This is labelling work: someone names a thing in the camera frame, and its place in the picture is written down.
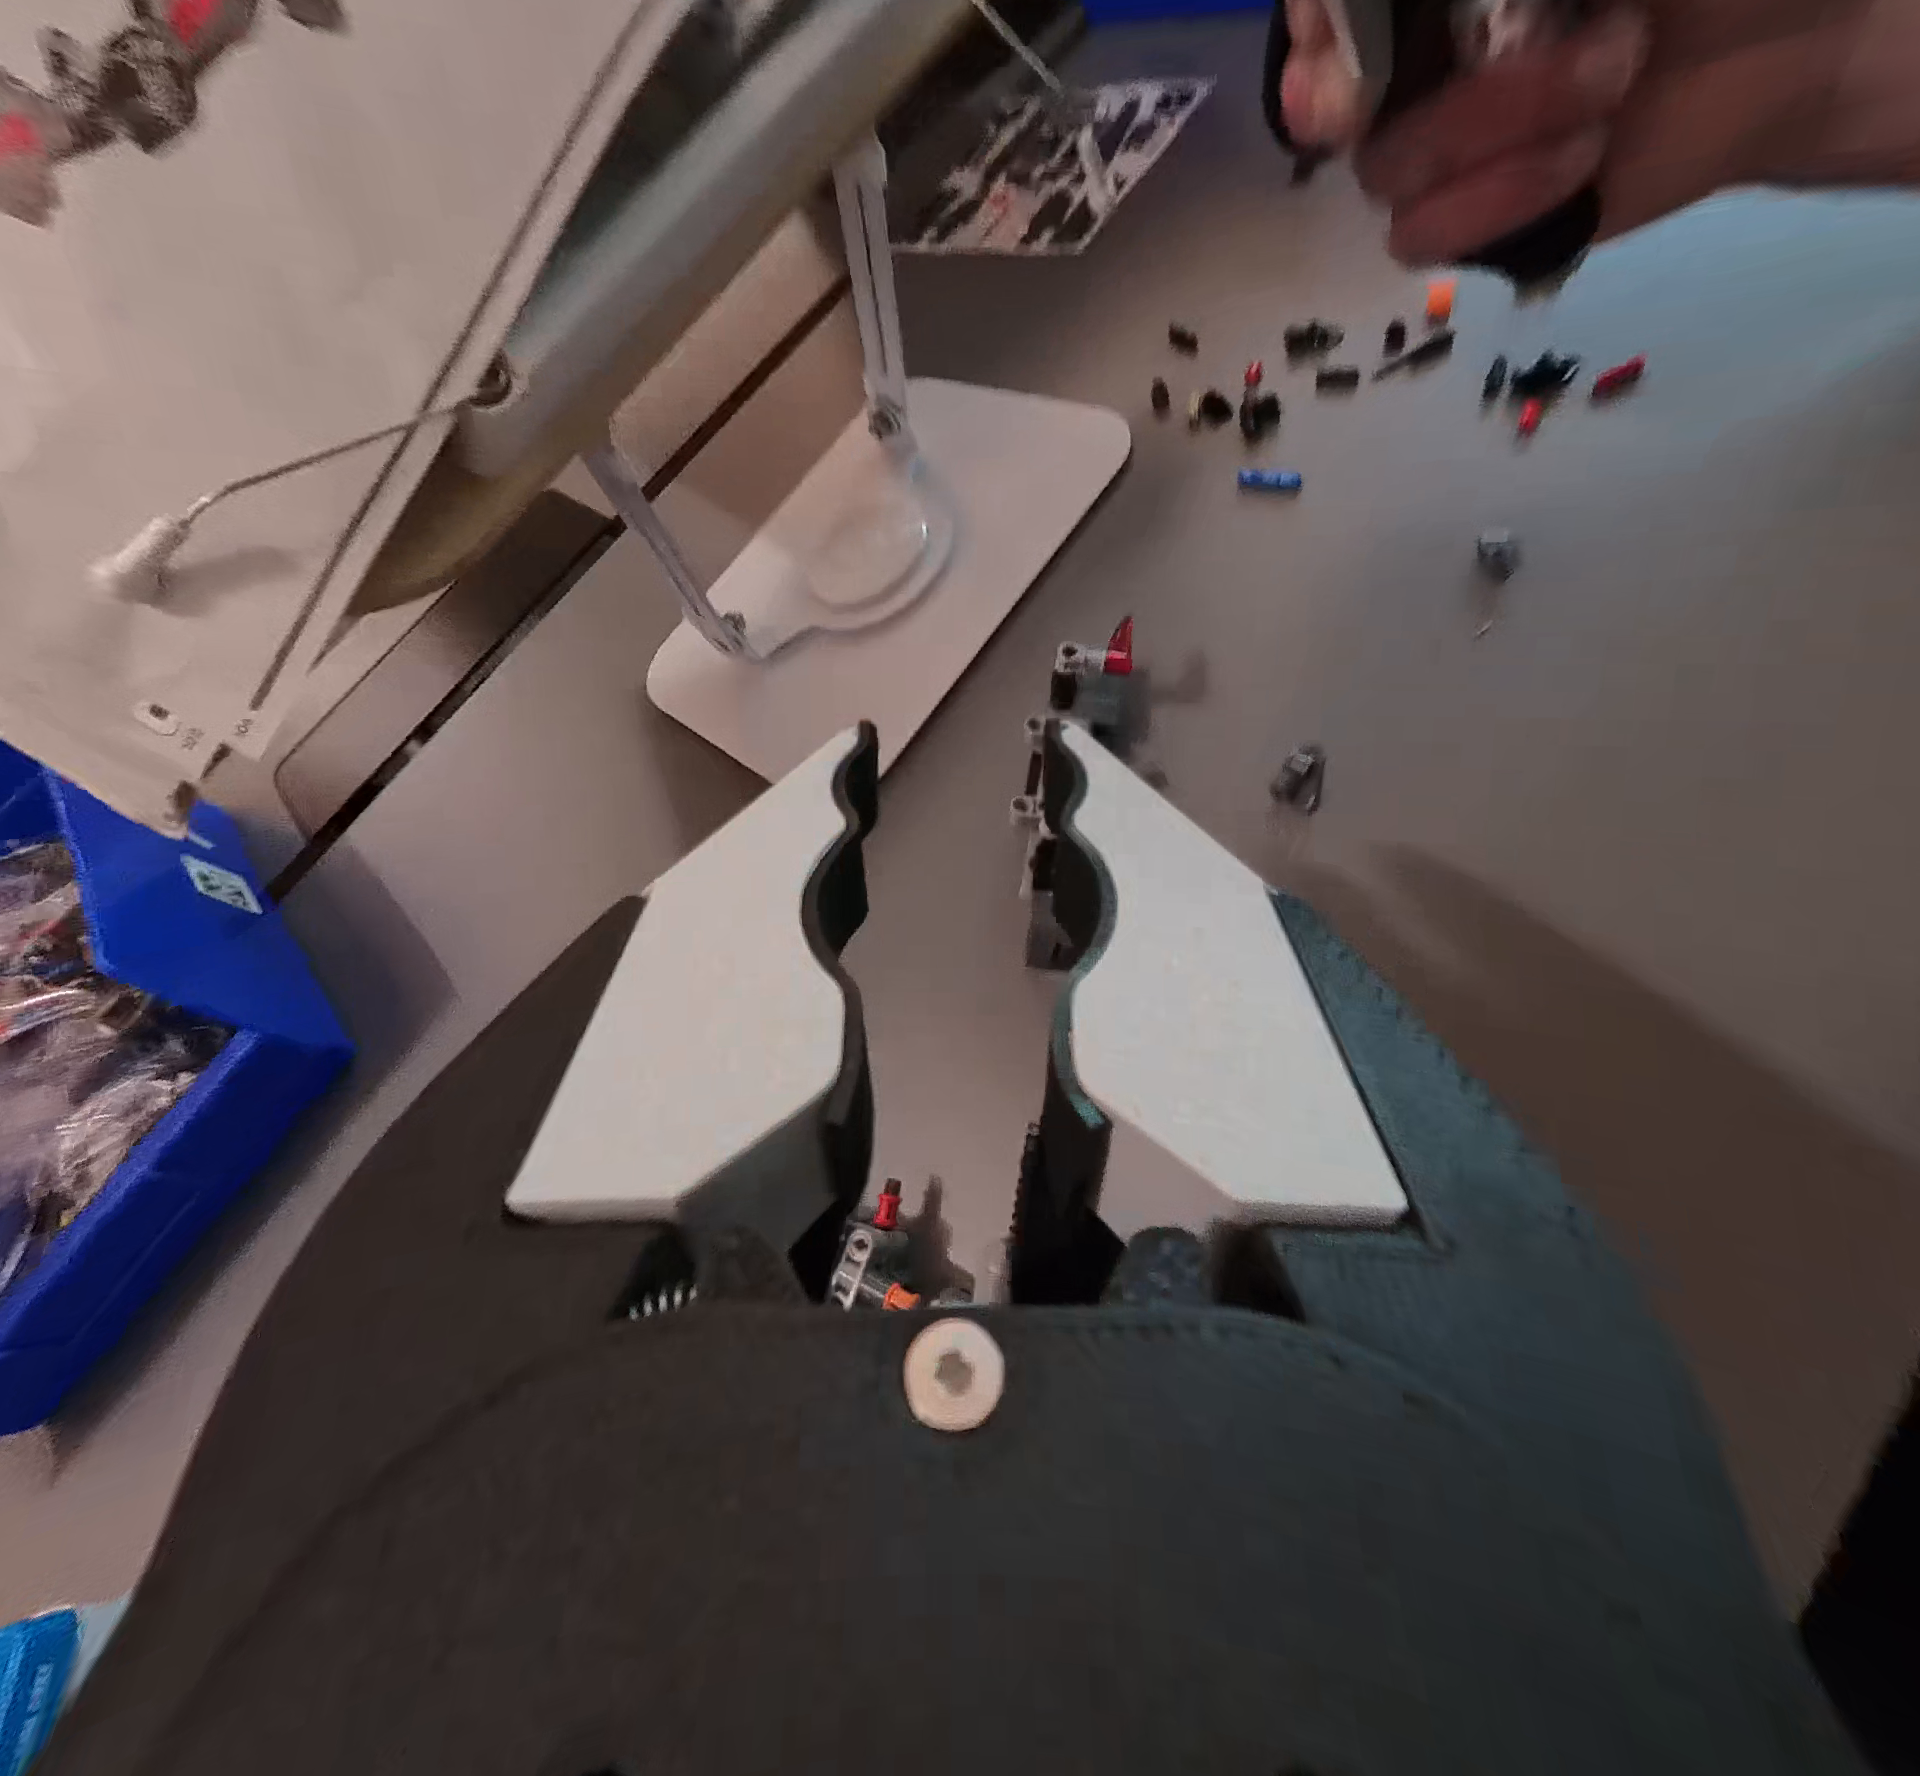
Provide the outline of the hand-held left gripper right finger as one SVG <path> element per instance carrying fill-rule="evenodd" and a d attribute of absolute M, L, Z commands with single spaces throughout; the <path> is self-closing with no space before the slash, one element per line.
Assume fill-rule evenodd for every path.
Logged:
<path fill-rule="evenodd" d="M 1069 948 L 1018 1176 L 1018 1303 L 1095 1304 L 1140 1236 L 1202 1265 L 1415 1212 L 1279 895 L 1093 732 L 1048 721 L 1041 897 Z"/>

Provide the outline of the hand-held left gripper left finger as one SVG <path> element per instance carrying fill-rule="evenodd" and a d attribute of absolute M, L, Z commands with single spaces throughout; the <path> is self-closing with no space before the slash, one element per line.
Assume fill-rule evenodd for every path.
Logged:
<path fill-rule="evenodd" d="M 536 1227 L 747 1231 L 829 1295 L 874 1087 L 846 966 L 868 921 L 880 736 L 831 736 L 659 876 L 503 1207 Z"/>

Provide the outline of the grey and red lego assembly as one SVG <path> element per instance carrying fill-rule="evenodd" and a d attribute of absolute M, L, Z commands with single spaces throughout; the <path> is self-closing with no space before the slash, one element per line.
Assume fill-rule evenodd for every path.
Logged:
<path fill-rule="evenodd" d="M 1124 616 L 1104 643 L 1062 641 L 1047 702 L 1022 723 L 1022 776 L 1011 797 L 1009 823 L 1020 834 L 1022 962 L 1044 974 L 1065 973 L 1074 962 L 1069 931 L 1056 913 L 1058 838 L 1047 815 L 1044 734 L 1055 723 L 1088 732 L 1113 756 L 1135 756 L 1151 723 L 1135 616 Z"/>

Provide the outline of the person's right forearm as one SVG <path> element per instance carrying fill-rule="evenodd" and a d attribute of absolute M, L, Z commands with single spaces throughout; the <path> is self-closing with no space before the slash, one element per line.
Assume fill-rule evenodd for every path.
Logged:
<path fill-rule="evenodd" d="M 1600 238 L 1722 190 L 1914 190 L 1919 0 L 1612 0 L 1648 25 Z"/>

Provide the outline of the lego car model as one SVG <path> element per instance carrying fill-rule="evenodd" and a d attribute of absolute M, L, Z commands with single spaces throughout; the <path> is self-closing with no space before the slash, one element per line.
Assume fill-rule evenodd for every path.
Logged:
<path fill-rule="evenodd" d="M 827 1297 L 840 1312 L 925 1312 L 969 1309 L 977 1303 L 973 1274 L 925 1241 L 925 1222 L 906 1210 L 903 1180 L 880 1180 L 873 1199 L 856 1204 L 840 1227 Z"/>

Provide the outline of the scattered small lego pieces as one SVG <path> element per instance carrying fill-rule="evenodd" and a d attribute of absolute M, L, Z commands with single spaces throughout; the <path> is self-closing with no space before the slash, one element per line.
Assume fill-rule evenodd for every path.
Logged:
<path fill-rule="evenodd" d="M 1439 373 L 1459 348 L 1457 300 L 1455 278 L 1445 276 L 1429 284 L 1419 319 L 1393 316 L 1383 324 L 1372 361 L 1362 361 L 1350 345 L 1348 328 L 1327 316 L 1287 322 L 1281 330 L 1279 356 L 1287 371 L 1307 374 L 1310 397 L 1353 400 L 1364 389 L 1383 383 Z M 1570 348 L 1541 348 L 1525 355 L 1496 350 L 1480 373 L 1477 410 L 1489 420 L 1507 416 L 1513 436 L 1527 443 L 1541 432 L 1549 412 L 1582 383 L 1589 385 L 1591 402 L 1608 404 L 1639 389 L 1646 369 L 1645 350 L 1626 355 L 1596 373 L 1591 373 L 1586 359 Z M 1190 432 L 1233 429 L 1248 446 L 1279 438 L 1285 426 L 1281 377 L 1269 369 L 1263 355 L 1245 361 L 1235 391 L 1199 383 L 1178 399 L 1170 378 L 1154 377 L 1148 385 L 1148 408 L 1156 420 L 1183 415 Z"/>

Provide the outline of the lego instruction booklet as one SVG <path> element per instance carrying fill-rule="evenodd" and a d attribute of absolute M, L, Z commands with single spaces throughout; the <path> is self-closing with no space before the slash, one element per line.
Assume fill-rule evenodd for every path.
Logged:
<path fill-rule="evenodd" d="M 5 746 L 179 837 L 356 606 L 644 97 L 833 0 L 5 0 Z"/>

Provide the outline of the person's right hand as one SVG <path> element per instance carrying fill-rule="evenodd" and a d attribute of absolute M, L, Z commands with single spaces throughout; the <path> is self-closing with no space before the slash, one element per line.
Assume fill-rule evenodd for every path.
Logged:
<path fill-rule="evenodd" d="M 1362 113 L 1327 0 L 1281 0 L 1279 12 L 1287 57 L 1270 91 L 1285 135 L 1353 164 L 1408 268 L 1467 260 L 1594 184 L 1652 53 L 1642 10 L 1608 10 L 1378 123 Z"/>

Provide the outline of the black sticker sheet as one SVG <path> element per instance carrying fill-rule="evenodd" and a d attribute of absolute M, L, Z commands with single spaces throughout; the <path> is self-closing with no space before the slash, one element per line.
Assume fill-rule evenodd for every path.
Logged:
<path fill-rule="evenodd" d="M 901 205 L 910 256 L 1079 256 L 1214 93 L 1211 77 L 1143 77 L 1000 105 L 923 203 Z"/>

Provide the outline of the white book stand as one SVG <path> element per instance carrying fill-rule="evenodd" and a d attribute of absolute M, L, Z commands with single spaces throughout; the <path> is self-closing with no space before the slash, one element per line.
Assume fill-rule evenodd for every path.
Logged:
<path fill-rule="evenodd" d="M 885 111 L 948 51 L 964 0 L 786 0 L 749 40 L 702 12 L 691 123 L 647 164 L 607 157 L 483 386 L 352 596 L 309 606 L 335 633 L 435 594 L 503 540 L 571 462 L 671 581 L 682 612 L 650 702 L 776 783 L 858 721 L 894 765 L 1132 454 L 1107 407 L 906 369 Z M 620 451 L 614 418 L 790 219 L 833 180 L 858 327 L 862 415 L 715 584 L 686 562 Z"/>

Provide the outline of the clear plastic bags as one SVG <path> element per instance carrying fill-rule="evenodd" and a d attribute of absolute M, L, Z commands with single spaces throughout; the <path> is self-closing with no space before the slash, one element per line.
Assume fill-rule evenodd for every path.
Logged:
<path fill-rule="evenodd" d="M 233 1037 L 97 964 L 60 840 L 5 851 L 5 1289 L 105 1193 Z"/>

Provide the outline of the light blue packet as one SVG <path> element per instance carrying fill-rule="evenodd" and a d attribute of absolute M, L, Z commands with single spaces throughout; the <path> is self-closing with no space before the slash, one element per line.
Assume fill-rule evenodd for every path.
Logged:
<path fill-rule="evenodd" d="M 27 1775 L 66 1707 L 85 1615 L 58 1607 L 2 1629 L 2 1775 Z"/>

